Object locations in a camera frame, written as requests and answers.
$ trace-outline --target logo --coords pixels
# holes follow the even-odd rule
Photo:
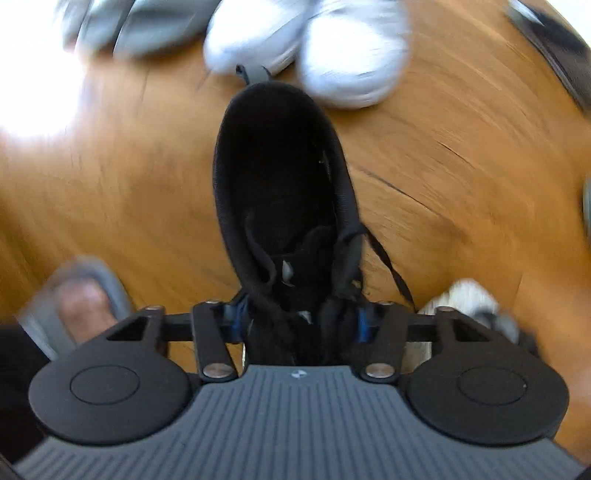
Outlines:
[[[290,373],[290,375],[299,380],[300,378],[304,378],[306,376],[308,376],[308,373],[304,370],[296,370],[295,372]]]

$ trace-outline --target bright light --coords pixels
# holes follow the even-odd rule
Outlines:
[[[0,131],[60,132],[76,114],[84,68],[61,46],[47,0],[0,0]]]

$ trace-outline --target blue strap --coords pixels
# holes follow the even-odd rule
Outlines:
[[[364,307],[358,308],[357,341],[359,343],[369,342],[368,317]]]

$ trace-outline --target black sneaker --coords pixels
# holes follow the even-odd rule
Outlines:
[[[213,188],[222,237],[241,284],[236,339],[252,364],[327,365],[357,338],[362,237],[408,287],[359,220],[330,121],[302,90],[254,83],[220,126]]]

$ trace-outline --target black round pad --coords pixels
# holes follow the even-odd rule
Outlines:
[[[139,377],[133,370],[119,365],[90,367],[77,374],[70,390],[76,398],[93,405],[122,402],[139,388]]]
[[[81,445],[117,445],[171,423],[190,399],[175,363],[141,342],[89,342],[44,367],[29,388],[39,421]]]
[[[419,366],[408,399],[428,424],[478,445],[552,436],[569,403],[561,376],[508,342],[458,342]]]

